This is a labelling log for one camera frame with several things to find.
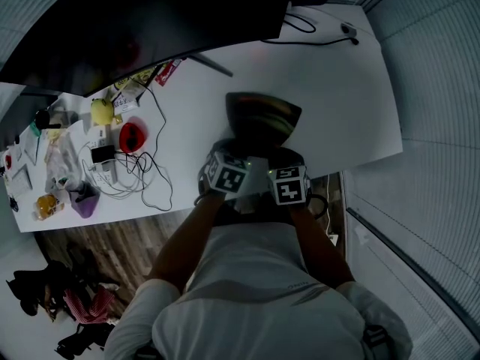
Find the person's white shirt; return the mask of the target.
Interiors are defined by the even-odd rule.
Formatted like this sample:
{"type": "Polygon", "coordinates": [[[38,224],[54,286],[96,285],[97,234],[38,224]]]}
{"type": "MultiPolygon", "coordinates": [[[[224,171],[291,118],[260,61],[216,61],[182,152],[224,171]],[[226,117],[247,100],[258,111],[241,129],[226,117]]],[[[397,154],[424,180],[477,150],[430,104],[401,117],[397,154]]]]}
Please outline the person's white shirt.
{"type": "Polygon", "coordinates": [[[409,360],[402,319],[360,283],[310,276],[285,223],[218,226],[185,291],[144,282],[110,333],[105,360],[142,348],[163,360],[366,360],[366,326],[382,326],[390,360],[409,360]]]}

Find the orange snack packet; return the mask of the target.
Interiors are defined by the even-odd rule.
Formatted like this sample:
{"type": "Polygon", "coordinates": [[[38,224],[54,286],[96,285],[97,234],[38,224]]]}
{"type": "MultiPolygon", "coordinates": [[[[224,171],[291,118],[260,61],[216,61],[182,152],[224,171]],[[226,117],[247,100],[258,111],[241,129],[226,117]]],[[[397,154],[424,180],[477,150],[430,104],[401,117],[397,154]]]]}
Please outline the orange snack packet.
{"type": "Polygon", "coordinates": [[[38,220],[44,221],[55,213],[62,211],[65,203],[52,193],[40,196],[34,204],[34,211],[38,220]]]}

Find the red round case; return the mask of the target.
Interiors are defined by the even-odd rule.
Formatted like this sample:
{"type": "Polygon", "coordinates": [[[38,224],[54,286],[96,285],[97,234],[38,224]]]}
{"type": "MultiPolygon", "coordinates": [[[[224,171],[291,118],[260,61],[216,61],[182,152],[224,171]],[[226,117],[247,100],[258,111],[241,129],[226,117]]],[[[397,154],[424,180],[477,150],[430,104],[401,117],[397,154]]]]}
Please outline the red round case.
{"type": "Polygon", "coordinates": [[[138,116],[130,117],[121,127],[118,146],[124,153],[139,151],[149,138],[147,124],[138,116]]]}

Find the yellow plush ball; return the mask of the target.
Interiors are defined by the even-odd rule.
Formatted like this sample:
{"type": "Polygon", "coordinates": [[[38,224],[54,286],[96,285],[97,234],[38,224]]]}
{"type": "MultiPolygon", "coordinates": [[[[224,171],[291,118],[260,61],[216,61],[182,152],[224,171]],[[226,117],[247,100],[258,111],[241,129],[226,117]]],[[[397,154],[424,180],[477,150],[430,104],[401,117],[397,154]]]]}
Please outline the yellow plush ball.
{"type": "Polygon", "coordinates": [[[96,125],[110,125],[114,117],[113,104],[106,99],[97,98],[91,102],[91,120],[96,125]]]}

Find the yellow and white snack packets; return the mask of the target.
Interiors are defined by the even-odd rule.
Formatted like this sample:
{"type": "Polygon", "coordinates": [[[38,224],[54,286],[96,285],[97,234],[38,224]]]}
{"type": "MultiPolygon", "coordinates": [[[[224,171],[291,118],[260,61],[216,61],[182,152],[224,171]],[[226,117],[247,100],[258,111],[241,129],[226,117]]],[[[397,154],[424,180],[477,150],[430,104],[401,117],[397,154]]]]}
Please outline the yellow and white snack packets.
{"type": "Polygon", "coordinates": [[[139,106],[139,99],[145,92],[154,72],[154,67],[145,69],[121,79],[109,87],[108,97],[112,102],[116,116],[135,110],[139,106]]]}

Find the red checkered cloth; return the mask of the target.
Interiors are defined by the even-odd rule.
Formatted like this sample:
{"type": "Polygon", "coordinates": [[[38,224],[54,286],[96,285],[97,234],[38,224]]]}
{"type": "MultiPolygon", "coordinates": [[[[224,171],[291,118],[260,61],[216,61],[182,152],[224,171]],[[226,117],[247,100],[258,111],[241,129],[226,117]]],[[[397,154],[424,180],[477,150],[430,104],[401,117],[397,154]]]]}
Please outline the red checkered cloth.
{"type": "Polygon", "coordinates": [[[109,319],[109,307],[115,296],[112,292],[99,286],[97,293],[91,298],[81,298],[80,294],[68,288],[64,291],[63,299],[75,320],[82,325],[102,324],[109,319]]]}

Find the black bottle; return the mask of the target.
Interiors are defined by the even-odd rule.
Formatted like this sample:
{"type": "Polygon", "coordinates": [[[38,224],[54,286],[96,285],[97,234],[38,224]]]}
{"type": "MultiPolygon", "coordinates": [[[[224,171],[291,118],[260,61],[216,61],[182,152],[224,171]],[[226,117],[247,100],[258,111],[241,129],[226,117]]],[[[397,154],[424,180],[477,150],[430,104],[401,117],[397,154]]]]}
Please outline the black bottle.
{"type": "Polygon", "coordinates": [[[34,116],[35,127],[39,130],[60,129],[62,125],[60,123],[51,124],[50,114],[47,110],[38,110],[34,116]]]}

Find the clear plastic bag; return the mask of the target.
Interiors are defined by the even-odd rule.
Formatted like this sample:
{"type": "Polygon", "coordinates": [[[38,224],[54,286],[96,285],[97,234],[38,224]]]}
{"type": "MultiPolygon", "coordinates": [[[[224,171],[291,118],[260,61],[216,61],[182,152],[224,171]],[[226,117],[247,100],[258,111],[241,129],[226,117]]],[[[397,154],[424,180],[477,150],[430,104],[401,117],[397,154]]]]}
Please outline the clear plastic bag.
{"type": "Polygon", "coordinates": [[[46,156],[45,191],[75,191],[82,184],[82,172],[78,155],[71,138],[65,130],[48,145],[46,156]]]}

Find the purple cloth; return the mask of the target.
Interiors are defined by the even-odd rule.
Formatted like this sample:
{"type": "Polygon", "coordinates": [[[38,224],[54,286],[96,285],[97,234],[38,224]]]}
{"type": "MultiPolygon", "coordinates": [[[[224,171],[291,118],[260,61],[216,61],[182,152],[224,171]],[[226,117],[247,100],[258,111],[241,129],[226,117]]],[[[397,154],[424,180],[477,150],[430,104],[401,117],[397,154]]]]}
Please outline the purple cloth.
{"type": "Polygon", "coordinates": [[[99,191],[83,181],[75,190],[68,191],[72,209],[83,219],[90,218],[98,204],[99,191]]]}

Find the black curved monitor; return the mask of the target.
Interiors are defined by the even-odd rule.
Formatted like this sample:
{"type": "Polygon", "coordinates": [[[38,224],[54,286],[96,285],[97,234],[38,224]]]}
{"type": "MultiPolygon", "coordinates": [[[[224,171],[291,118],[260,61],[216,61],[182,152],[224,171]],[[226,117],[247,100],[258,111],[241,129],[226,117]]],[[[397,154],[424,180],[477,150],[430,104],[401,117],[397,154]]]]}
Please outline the black curved monitor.
{"type": "Polygon", "coordinates": [[[0,82],[87,97],[144,68],[277,38],[288,0],[58,0],[28,30],[0,82]]]}

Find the person's right forearm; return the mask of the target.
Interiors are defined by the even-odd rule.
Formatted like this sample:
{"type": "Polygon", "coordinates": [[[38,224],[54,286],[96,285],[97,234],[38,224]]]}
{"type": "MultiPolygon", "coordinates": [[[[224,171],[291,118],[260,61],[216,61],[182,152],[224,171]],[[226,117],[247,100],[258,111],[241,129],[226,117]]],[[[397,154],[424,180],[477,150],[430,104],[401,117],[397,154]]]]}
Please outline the person's right forearm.
{"type": "Polygon", "coordinates": [[[354,281],[350,267],[304,205],[289,205],[304,264],[310,276],[332,289],[354,281]]]}

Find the person's left forearm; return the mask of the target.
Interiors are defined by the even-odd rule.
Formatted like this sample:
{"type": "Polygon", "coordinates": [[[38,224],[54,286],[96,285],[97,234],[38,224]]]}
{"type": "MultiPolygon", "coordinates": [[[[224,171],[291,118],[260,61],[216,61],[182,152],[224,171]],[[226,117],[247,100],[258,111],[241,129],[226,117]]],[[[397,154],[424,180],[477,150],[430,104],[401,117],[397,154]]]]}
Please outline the person's left forearm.
{"type": "Polygon", "coordinates": [[[196,270],[225,195],[207,193],[157,255],[147,278],[160,279],[182,291],[196,270]]]}

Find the white power strip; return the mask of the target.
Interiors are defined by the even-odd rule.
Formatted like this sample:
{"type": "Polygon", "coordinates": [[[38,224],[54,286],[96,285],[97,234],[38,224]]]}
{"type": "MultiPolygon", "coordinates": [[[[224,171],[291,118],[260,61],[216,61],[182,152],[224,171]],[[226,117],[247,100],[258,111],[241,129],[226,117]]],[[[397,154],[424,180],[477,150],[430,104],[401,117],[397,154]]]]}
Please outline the white power strip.
{"type": "MultiPolygon", "coordinates": [[[[91,149],[114,145],[111,138],[111,127],[109,125],[95,125],[88,132],[88,147],[91,149]]],[[[116,183],[115,161],[110,160],[104,163],[93,164],[89,169],[92,178],[98,187],[102,185],[113,186],[116,183]]]]}

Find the white keyboard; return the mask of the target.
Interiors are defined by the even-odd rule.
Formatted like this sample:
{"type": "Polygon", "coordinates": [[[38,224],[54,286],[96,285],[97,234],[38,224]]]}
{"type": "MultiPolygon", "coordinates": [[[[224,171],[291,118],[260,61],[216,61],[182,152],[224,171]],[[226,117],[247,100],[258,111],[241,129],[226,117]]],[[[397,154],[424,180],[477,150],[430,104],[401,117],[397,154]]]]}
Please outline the white keyboard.
{"type": "Polygon", "coordinates": [[[26,164],[19,168],[10,180],[10,195],[19,198],[32,190],[29,171],[26,164]]]}

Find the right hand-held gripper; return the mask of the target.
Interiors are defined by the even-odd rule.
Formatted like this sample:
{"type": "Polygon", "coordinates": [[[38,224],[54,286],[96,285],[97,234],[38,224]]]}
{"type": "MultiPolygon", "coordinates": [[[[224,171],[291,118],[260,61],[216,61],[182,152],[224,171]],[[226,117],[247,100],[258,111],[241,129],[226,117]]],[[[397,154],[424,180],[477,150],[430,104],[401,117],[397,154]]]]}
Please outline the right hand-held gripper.
{"type": "Polygon", "coordinates": [[[268,186],[278,206],[305,204],[311,188],[304,158],[279,148],[268,158],[268,186]]]}

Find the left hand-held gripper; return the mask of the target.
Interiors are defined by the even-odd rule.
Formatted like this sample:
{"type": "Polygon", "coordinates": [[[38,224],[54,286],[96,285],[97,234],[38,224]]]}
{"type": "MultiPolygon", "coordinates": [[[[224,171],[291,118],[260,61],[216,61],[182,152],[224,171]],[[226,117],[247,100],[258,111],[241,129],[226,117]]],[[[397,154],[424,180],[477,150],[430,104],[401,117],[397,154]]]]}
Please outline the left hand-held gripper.
{"type": "Polygon", "coordinates": [[[237,139],[217,141],[198,174],[199,196],[217,191],[229,199],[268,190],[268,161],[256,156],[237,139]]]}

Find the red snack packet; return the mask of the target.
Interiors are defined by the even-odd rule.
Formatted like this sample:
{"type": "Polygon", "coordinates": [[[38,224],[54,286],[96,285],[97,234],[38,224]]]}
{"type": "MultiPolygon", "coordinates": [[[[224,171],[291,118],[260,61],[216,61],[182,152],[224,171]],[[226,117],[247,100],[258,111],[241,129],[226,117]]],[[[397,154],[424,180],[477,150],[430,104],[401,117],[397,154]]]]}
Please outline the red snack packet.
{"type": "Polygon", "coordinates": [[[172,76],[172,74],[176,71],[176,69],[181,63],[182,63],[181,58],[164,62],[160,66],[160,70],[158,71],[158,74],[154,78],[154,80],[157,82],[158,85],[165,86],[168,79],[172,76]]]}

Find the black chair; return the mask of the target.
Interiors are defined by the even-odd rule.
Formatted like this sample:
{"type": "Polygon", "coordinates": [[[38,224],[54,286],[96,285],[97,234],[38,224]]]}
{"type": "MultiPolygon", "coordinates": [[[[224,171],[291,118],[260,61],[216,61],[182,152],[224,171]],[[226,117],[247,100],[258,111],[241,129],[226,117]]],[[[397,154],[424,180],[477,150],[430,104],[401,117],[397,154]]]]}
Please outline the black chair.
{"type": "Polygon", "coordinates": [[[65,360],[77,360],[85,350],[95,344],[104,349],[107,338],[113,330],[115,319],[110,316],[106,323],[79,324],[66,305],[63,296],[68,288],[76,290],[81,298],[92,298],[99,286],[112,292],[116,299],[119,284],[101,274],[90,250],[76,251],[77,246],[69,244],[67,253],[73,267],[63,262],[50,260],[46,268],[37,271],[19,270],[13,273],[13,280],[7,282],[20,307],[27,315],[34,317],[43,308],[51,321],[56,321],[60,312],[65,312],[76,323],[76,332],[60,340],[55,352],[65,360]]]}

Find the black charger block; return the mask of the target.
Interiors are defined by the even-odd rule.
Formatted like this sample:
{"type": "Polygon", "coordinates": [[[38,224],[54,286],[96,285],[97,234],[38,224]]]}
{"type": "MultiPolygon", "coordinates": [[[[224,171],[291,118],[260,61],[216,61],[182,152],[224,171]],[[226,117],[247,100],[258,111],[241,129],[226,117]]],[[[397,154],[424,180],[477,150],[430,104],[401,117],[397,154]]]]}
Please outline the black charger block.
{"type": "Polygon", "coordinates": [[[91,149],[91,160],[93,164],[102,164],[115,159],[116,149],[114,145],[105,145],[91,149]]]}

